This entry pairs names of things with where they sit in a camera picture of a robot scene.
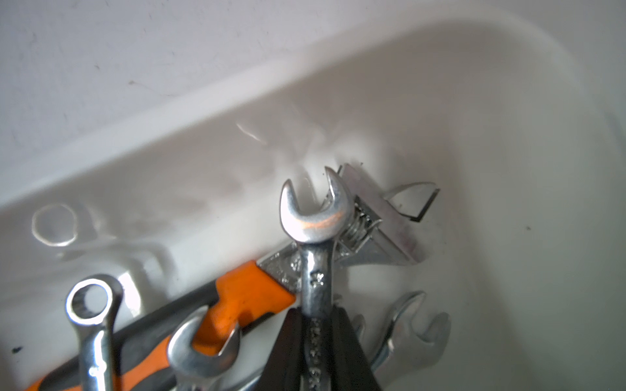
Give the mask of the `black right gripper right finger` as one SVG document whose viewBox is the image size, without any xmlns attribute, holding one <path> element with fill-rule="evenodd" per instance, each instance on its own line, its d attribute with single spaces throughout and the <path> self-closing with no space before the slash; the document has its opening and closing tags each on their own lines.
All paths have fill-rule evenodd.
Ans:
<svg viewBox="0 0 626 391">
<path fill-rule="evenodd" d="M 342 307 L 334 306 L 330 319 L 332 390 L 381 391 L 347 312 Z"/>
</svg>

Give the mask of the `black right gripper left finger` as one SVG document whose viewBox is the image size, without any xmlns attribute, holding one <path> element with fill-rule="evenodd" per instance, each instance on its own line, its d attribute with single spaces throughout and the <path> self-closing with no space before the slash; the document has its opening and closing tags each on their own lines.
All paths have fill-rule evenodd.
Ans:
<svg viewBox="0 0 626 391">
<path fill-rule="evenodd" d="M 290 309 L 254 390 L 300 390 L 303 374 L 303 331 L 301 308 Z"/>
</svg>

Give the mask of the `small silver wrench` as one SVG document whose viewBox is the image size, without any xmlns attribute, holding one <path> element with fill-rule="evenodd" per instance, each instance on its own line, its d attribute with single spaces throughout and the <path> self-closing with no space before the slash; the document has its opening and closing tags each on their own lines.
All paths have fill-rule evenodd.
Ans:
<svg viewBox="0 0 626 391">
<path fill-rule="evenodd" d="M 380 341 L 369 359 L 373 375 L 383 388 L 415 371 L 435 366 L 443 357 L 452 330 L 450 315 L 438 313 L 424 332 L 417 332 L 412 326 L 426 298 L 424 291 L 405 293 L 388 312 Z"/>
</svg>

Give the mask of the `white plastic storage box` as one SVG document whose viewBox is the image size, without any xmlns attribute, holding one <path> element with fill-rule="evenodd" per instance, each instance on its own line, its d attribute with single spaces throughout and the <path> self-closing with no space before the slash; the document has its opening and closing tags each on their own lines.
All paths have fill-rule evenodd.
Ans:
<svg viewBox="0 0 626 391">
<path fill-rule="evenodd" d="M 625 387 L 624 33 L 475 3 L 428 5 L 139 112 L 1 172 L 1 387 L 76 354 L 65 298 L 126 290 L 117 327 L 279 247 L 280 189 L 305 210 L 347 163 L 404 213 L 414 267 L 338 270 L 367 321 L 427 294 L 452 318 L 442 361 L 398 390 Z"/>
</svg>

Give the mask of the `silver combination wrench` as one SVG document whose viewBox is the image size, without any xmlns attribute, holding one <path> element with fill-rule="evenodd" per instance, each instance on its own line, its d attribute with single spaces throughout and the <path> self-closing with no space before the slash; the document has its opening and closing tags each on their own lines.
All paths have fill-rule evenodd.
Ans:
<svg viewBox="0 0 626 391">
<path fill-rule="evenodd" d="M 189 314 L 176 328 L 167 346 L 167 360 L 176 380 L 175 390 L 216 390 L 238 357 L 241 346 L 238 322 L 217 353 L 209 355 L 193 345 L 208 309 L 202 306 Z"/>
</svg>

